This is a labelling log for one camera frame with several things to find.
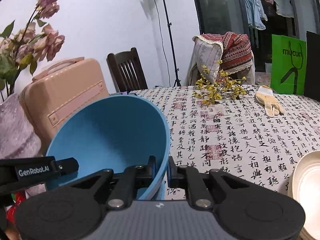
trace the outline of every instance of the lamp stand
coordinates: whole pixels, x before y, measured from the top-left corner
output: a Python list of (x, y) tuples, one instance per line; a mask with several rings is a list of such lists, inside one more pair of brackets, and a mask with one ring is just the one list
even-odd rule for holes
[(171, 49), (172, 49), (172, 56), (173, 56), (173, 64), (174, 64), (174, 71), (176, 73), (176, 81), (174, 82), (173, 87), (175, 87), (176, 85), (178, 87), (181, 87), (181, 83), (178, 77), (178, 71), (179, 69), (177, 68), (177, 63), (176, 63), (176, 57), (174, 54), (174, 48), (173, 48), (173, 41), (172, 41), (172, 35), (171, 35), (171, 22), (169, 22), (169, 17), (168, 17), (168, 12), (167, 12), (167, 6), (165, 5), (165, 0), (163, 0), (163, 4), (164, 4), (164, 11), (165, 11), (165, 15), (167, 17), (167, 23), (168, 23), (168, 30), (169, 30), (169, 36), (170, 36), (170, 42), (171, 42)]

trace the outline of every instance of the black panel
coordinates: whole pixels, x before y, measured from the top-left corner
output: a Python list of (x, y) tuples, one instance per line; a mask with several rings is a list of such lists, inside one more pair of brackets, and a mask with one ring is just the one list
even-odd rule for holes
[(307, 70), (304, 95), (320, 102), (319, 44), (320, 35), (307, 32)]

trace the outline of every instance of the green leaf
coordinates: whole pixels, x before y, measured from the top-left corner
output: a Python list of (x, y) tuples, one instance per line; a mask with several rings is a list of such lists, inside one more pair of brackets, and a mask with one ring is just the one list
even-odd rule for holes
[(13, 26), (14, 26), (14, 21), (4, 29), (4, 31), (0, 34), (0, 36), (3, 38), (8, 38), (12, 33)]
[(16, 68), (12, 68), (5, 74), (5, 80), (9, 85), (13, 85), (16, 81), (17, 72), (18, 70)]
[(36, 20), (37, 20), (37, 23), (38, 23), (39, 27), (42, 27), (43, 25), (46, 24), (46, 22), (43, 22), (40, 19), (36, 19)]
[(30, 64), (30, 74), (33, 75), (33, 73), (36, 71), (38, 66), (37, 61), (32, 61)]
[(5, 80), (0, 79), (0, 90), (4, 90), (4, 88), (5, 88)]
[(45, 36), (45, 34), (41, 33), (41, 34), (37, 34), (30, 42), (30, 45), (35, 44), (37, 41), (39, 41), (39, 39), (43, 38)]
[(20, 61), (20, 63), (19, 63), (20, 69), (25, 69), (32, 62), (32, 60), (33, 60), (32, 52), (29, 52)]
[(8, 58), (1, 54), (0, 55), (0, 79), (5, 79), (5, 74), (12, 69), (13, 66)]
[(40, 16), (40, 12), (38, 12), (38, 13), (36, 14), (36, 16), (33, 17), (32, 21), (33, 21), (34, 19), (39, 19), (39, 16)]

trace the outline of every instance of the wooden chair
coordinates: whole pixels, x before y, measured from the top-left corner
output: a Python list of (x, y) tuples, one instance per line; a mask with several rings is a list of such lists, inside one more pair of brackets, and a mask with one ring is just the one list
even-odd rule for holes
[(136, 48), (110, 53), (107, 62), (120, 92), (148, 89)]

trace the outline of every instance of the work glove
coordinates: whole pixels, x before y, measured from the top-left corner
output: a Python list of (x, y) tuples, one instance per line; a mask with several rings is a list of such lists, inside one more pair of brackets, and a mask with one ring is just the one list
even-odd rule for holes
[(284, 114), (284, 109), (279, 101), (273, 96), (273, 91), (267, 86), (259, 87), (254, 96), (255, 100), (264, 106), (267, 116), (275, 117), (275, 115)]

